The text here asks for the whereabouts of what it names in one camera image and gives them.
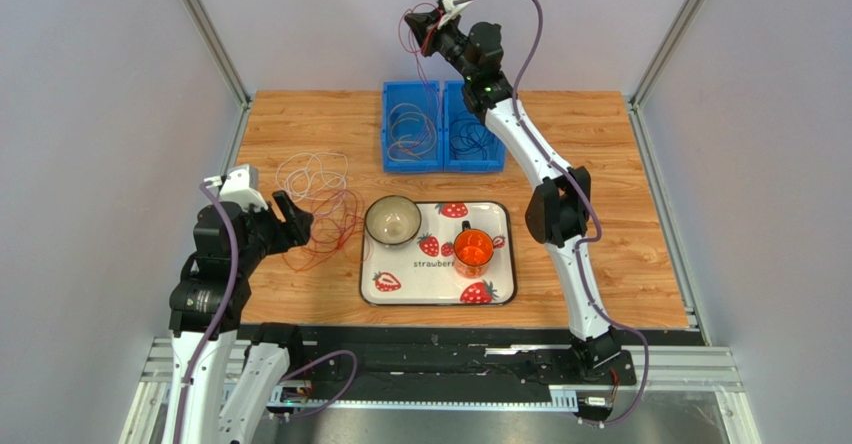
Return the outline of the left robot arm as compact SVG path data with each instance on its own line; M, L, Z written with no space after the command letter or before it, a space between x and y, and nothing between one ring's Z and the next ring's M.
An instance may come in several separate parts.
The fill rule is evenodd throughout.
M224 384L249 278L261 261L308 243L312 215L283 191L278 209L211 200L193 229L194 252L169 299L172 383L166 443L249 443L273 389L304 355L298 326L264 323L244 352L231 393Z

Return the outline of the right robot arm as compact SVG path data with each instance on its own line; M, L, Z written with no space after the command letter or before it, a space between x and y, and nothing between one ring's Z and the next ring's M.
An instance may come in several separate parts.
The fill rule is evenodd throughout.
M529 234L543 245L569 309L571 350L582 374L604 374L622 351L599 301L588 252L591 176L572 167L531 122L502 70L501 27L480 22L470 32L439 9L409 12L403 22L416 51L438 54L462 77L467 109L504 145L526 176L532 195L525 212Z

